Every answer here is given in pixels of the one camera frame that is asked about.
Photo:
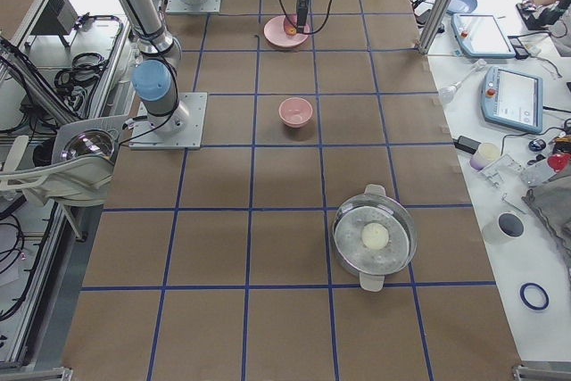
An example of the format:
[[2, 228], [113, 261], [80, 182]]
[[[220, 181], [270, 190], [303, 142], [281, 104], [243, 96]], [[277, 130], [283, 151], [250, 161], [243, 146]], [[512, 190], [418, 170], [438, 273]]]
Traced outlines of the pink bowl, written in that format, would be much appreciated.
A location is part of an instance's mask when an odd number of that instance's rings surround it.
[[285, 99], [278, 107], [281, 121], [290, 128], [301, 128], [310, 122], [313, 115], [311, 103], [300, 97]]

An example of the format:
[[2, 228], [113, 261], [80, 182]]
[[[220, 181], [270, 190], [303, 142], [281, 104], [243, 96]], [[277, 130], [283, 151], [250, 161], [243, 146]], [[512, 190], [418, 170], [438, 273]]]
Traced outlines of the pink plate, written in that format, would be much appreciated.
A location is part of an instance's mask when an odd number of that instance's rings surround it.
[[303, 44], [308, 35], [296, 33], [295, 28], [289, 23], [285, 15], [279, 15], [270, 19], [263, 28], [266, 40], [277, 48], [295, 48]]

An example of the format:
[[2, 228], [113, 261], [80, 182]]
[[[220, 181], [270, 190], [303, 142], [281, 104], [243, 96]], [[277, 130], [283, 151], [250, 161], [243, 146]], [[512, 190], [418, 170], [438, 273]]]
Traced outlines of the blue plate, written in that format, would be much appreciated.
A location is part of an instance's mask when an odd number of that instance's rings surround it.
[[456, 13], [472, 13], [477, 6], [477, 0], [450, 0], [446, 13], [449, 15]]

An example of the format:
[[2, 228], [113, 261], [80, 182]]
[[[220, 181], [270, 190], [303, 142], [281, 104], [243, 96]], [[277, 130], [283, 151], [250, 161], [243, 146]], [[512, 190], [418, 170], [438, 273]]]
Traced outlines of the light bulb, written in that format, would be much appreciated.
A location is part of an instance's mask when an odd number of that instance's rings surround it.
[[454, 96], [459, 91], [464, 82], [468, 78], [470, 78], [473, 74], [479, 72], [480, 70], [483, 70], [486, 66], [487, 66], [487, 61], [484, 59], [479, 59], [471, 65], [468, 72], [465, 74], [463, 78], [446, 87], [440, 88], [438, 91], [438, 97], [441, 105], [449, 104], [454, 99]]

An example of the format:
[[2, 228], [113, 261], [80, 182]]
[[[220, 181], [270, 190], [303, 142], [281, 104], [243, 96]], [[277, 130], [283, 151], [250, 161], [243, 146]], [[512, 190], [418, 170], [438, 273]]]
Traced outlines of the far teach pendant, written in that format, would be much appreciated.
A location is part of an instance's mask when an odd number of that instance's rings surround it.
[[516, 56], [493, 15], [455, 13], [451, 16], [451, 27], [460, 49], [470, 57], [511, 59]]

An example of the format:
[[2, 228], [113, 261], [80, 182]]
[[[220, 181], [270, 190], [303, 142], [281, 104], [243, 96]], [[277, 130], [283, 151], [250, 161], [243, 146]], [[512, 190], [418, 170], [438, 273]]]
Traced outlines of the teach pendant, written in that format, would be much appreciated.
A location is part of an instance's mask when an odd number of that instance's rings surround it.
[[470, 57], [511, 59], [516, 56], [493, 15], [455, 13], [451, 16], [451, 27], [460, 49]]
[[482, 83], [481, 112], [486, 122], [538, 135], [542, 96], [541, 77], [493, 66]]

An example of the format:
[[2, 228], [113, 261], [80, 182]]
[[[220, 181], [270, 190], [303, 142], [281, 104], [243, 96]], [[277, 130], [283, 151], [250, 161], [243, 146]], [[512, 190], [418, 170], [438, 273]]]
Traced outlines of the black power adapter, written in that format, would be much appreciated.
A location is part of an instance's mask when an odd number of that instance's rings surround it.
[[469, 137], [459, 136], [453, 139], [453, 144], [461, 152], [472, 155], [476, 153], [481, 143]]

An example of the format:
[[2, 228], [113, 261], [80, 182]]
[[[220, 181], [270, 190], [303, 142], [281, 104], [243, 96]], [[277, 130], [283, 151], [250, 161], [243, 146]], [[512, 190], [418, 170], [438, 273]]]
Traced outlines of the near teach pendant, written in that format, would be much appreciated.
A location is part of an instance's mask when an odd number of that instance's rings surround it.
[[482, 83], [481, 112], [486, 122], [538, 135], [542, 96], [541, 77], [493, 66]]

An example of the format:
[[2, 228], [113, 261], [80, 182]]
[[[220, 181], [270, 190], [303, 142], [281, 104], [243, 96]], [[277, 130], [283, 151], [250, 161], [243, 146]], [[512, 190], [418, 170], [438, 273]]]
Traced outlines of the white purple cup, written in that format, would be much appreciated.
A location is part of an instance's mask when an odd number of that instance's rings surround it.
[[472, 154], [469, 165], [474, 170], [482, 170], [486, 166], [495, 162], [501, 156], [501, 150], [492, 143], [481, 143]]

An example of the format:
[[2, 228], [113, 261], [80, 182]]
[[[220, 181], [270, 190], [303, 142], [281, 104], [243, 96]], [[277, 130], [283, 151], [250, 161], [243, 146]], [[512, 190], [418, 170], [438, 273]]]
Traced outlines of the steel steamer pot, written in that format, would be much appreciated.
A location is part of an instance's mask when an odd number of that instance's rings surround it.
[[368, 184], [337, 209], [331, 241], [335, 257], [360, 287], [379, 292], [386, 277], [412, 261], [418, 233], [410, 213], [387, 196], [383, 186]]

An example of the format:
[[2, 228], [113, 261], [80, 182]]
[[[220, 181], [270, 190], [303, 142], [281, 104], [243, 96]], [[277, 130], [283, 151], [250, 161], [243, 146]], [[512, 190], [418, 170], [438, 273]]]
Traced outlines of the white steamed bun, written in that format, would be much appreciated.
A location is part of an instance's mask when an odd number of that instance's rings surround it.
[[388, 229], [376, 222], [370, 222], [361, 230], [361, 241], [370, 250], [384, 249], [389, 243]]

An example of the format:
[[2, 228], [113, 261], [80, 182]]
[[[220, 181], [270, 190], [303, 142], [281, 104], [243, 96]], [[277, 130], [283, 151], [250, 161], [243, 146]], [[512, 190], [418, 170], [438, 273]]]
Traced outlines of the glass dome lid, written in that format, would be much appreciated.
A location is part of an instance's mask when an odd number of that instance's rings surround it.
[[72, 137], [63, 147], [60, 158], [63, 161], [79, 156], [95, 154], [110, 160], [115, 153], [115, 140], [101, 129], [89, 129]]

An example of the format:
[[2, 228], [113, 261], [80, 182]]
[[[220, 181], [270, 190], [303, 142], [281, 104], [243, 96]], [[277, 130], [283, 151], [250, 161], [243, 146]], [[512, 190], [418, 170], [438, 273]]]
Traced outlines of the white paper cup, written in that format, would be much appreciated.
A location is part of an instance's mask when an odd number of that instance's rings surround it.
[[516, 213], [505, 211], [490, 220], [482, 229], [487, 244], [506, 244], [520, 238], [525, 233], [525, 225]]

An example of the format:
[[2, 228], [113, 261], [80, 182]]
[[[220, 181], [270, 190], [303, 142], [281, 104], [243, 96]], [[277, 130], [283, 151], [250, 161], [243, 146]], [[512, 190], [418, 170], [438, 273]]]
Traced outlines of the grey cloth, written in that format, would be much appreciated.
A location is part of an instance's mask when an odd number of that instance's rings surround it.
[[561, 173], [547, 183], [529, 188], [523, 202], [545, 226], [570, 274], [570, 174]]

